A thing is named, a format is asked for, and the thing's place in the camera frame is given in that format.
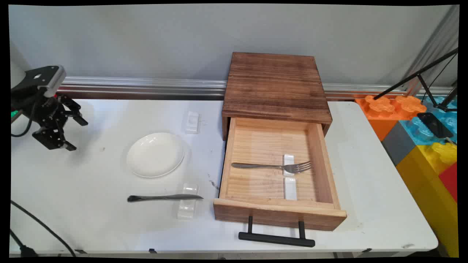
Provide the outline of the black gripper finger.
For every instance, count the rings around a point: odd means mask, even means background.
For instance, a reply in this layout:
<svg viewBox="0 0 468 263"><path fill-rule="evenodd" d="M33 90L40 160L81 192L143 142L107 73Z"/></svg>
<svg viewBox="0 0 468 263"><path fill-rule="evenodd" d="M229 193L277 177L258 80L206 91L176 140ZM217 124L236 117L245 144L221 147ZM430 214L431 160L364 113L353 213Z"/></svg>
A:
<svg viewBox="0 0 468 263"><path fill-rule="evenodd" d="M61 111L62 115L65 115L68 118L73 118L81 126L88 125L88 121L86 121L80 113L81 106L77 102L75 102L75 100L73 100L69 96L59 96L58 101L63 106L68 108L68 110Z"/></svg>
<svg viewBox="0 0 468 263"><path fill-rule="evenodd" d="M65 139L65 132L62 127L41 127L32 133L32 136L49 150L64 148L68 151L75 151L77 149L76 146Z"/></svg>

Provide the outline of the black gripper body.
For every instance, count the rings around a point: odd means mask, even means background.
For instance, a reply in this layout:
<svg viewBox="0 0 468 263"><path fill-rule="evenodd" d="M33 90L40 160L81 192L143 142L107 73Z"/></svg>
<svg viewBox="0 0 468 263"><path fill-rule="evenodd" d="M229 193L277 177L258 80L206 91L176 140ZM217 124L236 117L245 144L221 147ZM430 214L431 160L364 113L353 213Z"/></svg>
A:
<svg viewBox="0 0 468 263"><path fill-rule="evenodd" d="M64 133L68 116L65 114L65 106L68 104L68 96L44 97L37 96L33 100L33 121L39 124L39 129L34 134L45 130L52 130L60 134Z"/></svg>

